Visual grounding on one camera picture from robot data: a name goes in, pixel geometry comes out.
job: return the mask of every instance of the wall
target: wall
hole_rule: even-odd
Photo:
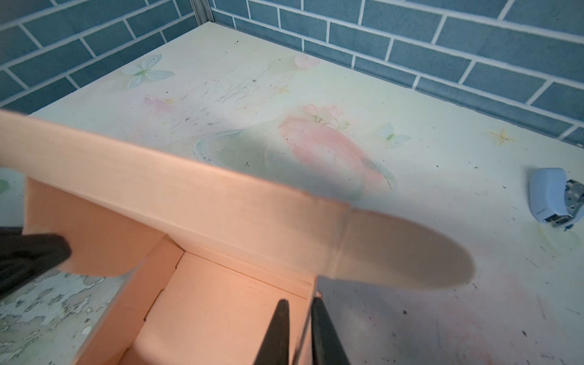
[[[189,0],[0,2],[0,107],[32,113],[197,26]]]
[[[582,0],[210,0],[217,23],[584,144]]]

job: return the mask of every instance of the blue tile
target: blue tile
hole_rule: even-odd
[[[191,5],[190,0],[176,0],[176,4],[179,7],[181,16],[185,16],[193,12],[193,5]]]
[[[329,43],[383,59],[390,39],[331,23]]]
[[[573,144],[579,144],[580,146],[584,145],[584,128],[578,128],[575,131],[568,134],[564,140],[571,142]]]
[[[178,19],[178,17],[175,4],[172,1],[168,1],[143,13],[134,15],[132,18],[128,18],[128,24],[134,31],[136,37],[140,37],[156,28],[160,28],[164,24]]]
[[[0,71],[0,100],[9,98],[10,96],[24,90],[22,86],[14,81],[6,71]]]
[[[448,18],[437,44],[584,82],[584,44]]]
[[[351,61],[353,61],[353,56],[348,53],[321,46],[320,44],[307,40],[304,41],[304,52],[347,67],[350,67]]]
[[[278,27],[278,10],[273,6],[250,1],[249,13],[253,20]]]
[[[98,30],[84,37],[96,55],[112,50],[132,40],[132,35],[123,22]]]
[[[501,103],[461,89],[453,88],[440,82],[421,78],[416,90],[438,96],[441,99],[469,107],[478,112],[509,121],[518,126],[536,131],[550,137],[557,137],[571,124],[549,118],[519,107]]]
[[[289,6],[291,8],[300,9],[300,0],[268,0],[268,1],[284,6]]]
[[[170,26],[163,30],[164,37],[166,41],[170,42],[174,38],[180,37],[181,35],[185,34],[189,30],[193,30],[197,27],[197,19],[194,16],[191,16],[188,19],[183,20],[173,26]]]
[[[47,46],[143,6],[146,6],[144,0],[89,0],[31,20],[25,26],[43,46]]]
[[[0,24],[52,6],[49,0],[4,0],[0,2]]]
[[[298,37],[289,36],[280,33],[277,30],[268,29],[240,19],[236,19],[235,24],[237,25],[237,29],[242,32],[279,43],[282,46],[293,48],[295,50],[302,49],[302,41]]]
[[[464,84],[524,103],[544,84],[544,81],[537,77],[477,63]]]
[[[83,87],[163,44],[162,36],[159,33],[155,33],[138,43],[132,44],[130,47],[124,48],[91,65],[83,67],[79,71],[73,72],[71,77],[77,85]]]
[[[3,106],[3,109],[23,114],[30,114],[54,101],[61,99],[63,96],[70,94],[73,91],[75,91],[75,87],[71,85],[69,80],[62,78],[36,91],[33,91],[30,94],[16,99],[10,104],[6,104]]]
[[[322,19],[280,10],[280,24],[282,29],[303,34],[307,37],[326,40],[326,21]]]
[[[517,0],[505,20],[584,36],[582,0]]]
[[[533,106],[584,121],[584,90],[553,83]]]
[[[423,41],[431,41],[441,16],[397,5],[367,1],[363,25]]]
[[[215,0],[215,5],[217,9],[243,16],[244,18],[249,16],[248,5],[245,0]]]
[[[33,86],[91,59],[79,40],[64,44],[10,67],[26,85]]]
[[[211,13],[213,14],[213,20],[215,20],[216,23],[223,24],[232,28],[234,27],[232,16],[221,14],[214,11],[211,11]]]
[[[391,47],[390,62],[446,80],[458,81],[470,60],[396,40]]]
[[[356,24],[361,0],[304,0],[304,10]]]
[[[365,60],[364,58],[355,58],[355,69],[365,74],[375,76],[377,78],[395,82],[396,84],[412,87],[416,75],[404,72],[399,69],[381,65],[377,62]]]
[[[497,18],[507,0],[410,0],[437,8]]]
[[[18,27],[0,32],[0,65],[38,49]]]

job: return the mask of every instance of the open cardboard box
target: open cardboard box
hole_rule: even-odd
[[[77,364],[251,364],[281,298],[290,361],[310,363],[318,275],[440,288],[474,274],[412,222],[18,114],[0,112],[0,166],[28,176],[24,233],[71,245],[62,270],[131,271]]]

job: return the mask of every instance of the table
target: table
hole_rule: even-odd
[[[319,281],[354,364],[584,362],[584,224],[548,229],[527,200],[536,168],[584,181],[584,151],[299,55],[206,23],[34,116],[407,218],[466,247],[477,267],[466,286]],[[287,142],[298,130],[305,138]],[[11,184],[0,204],[19,209],[22,177],[0,179]],[[0,224],[14,219],[0,211]]]

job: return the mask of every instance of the light blue stapler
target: light blue stapler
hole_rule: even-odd
[[[569,230],[584,217],[584,184],[560,168],[537,169],[529,181],[529,208],[542,223]]]

